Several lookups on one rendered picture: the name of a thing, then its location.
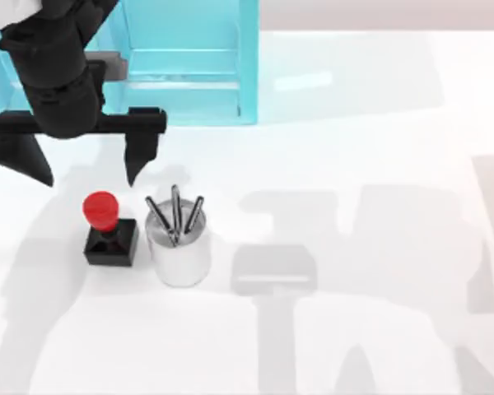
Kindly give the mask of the dark metal pen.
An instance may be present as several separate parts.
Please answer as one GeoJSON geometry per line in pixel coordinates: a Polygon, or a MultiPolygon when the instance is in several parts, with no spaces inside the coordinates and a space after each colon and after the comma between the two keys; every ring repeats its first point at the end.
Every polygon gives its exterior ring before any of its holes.
{"type": "Polygon", "coordinates": [[[174,184],[171,187],[171,205],[172,205],[172,218],[173,218],[173,231],[175,237],[175,243],[179,243],[179,238],[182,230],[182,204],[180,199],[179,187],[174,184]]]}
{"type": "Polygon", "coordinates": [[[150,211],[152,212],[152,214],[154,215],[154,217],[157,219],[159,224],[162,226],[162,228],[166,232],[172,246],[176,247],[177,246],[177,240],[175,237],[175,233],[174,233],[170,223],[166,219],[164,213],[161,211],[161,209],[155,203],[155,201],[153,200],[153,198],[151,196],[146,196],[145,202],[147,203],[147,205],[148,205],[150,211]]]}
{"type": "Polygon", "coordinates": [[[184,226],[184,235],[189,235],[197,225],[205,224],[203,218],[204,197],[198,196],[184,226]]]}

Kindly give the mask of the red and black stamp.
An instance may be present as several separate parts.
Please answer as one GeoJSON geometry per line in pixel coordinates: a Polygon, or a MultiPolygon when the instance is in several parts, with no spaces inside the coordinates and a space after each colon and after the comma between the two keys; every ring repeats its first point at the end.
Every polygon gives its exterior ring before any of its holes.
{"type": "Polygon", "coordinates": [[[108,191],[90,193],[82,203],[90,229],[83,255],[91,266],[131,267],[139,229],[135,218],[119,215],[119,201],[108,191]]]}

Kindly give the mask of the light blue rack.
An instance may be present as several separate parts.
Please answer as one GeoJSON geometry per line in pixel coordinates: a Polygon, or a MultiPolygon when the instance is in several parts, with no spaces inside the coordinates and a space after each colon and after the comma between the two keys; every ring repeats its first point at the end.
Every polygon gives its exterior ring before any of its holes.
{"type": "MultiPolygon", "coordinates": [[[[0,28],[42,0],[0,0],[0,28]]],[[[103,86],[105,114],[159,107],[175,125],[234,125],[258,117],[260,0],[119,0],[86,51],[118,51],[128,78],[103,86]]],[[[0,113],[28,110],[0,50],[0,113]]]]}

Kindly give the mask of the white pen cup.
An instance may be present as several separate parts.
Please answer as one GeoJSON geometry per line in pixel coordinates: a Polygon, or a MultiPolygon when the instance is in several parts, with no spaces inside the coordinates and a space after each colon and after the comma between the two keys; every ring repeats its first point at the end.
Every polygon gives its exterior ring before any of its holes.
{"type": "Polygon", "coordinates": [[[187,288],[197,285],[210,271],[211,236],[204,211],[195,216],[191,231],[184,232],[192,217],[194,202],[182,198],[180,204],[183,222],[177,244],[173,243],[174,217],[170,200],[156,205],[170,228],[166,229],[151,209],[147,214],[145,230],[157,276],[168,286],[187,288]]]}

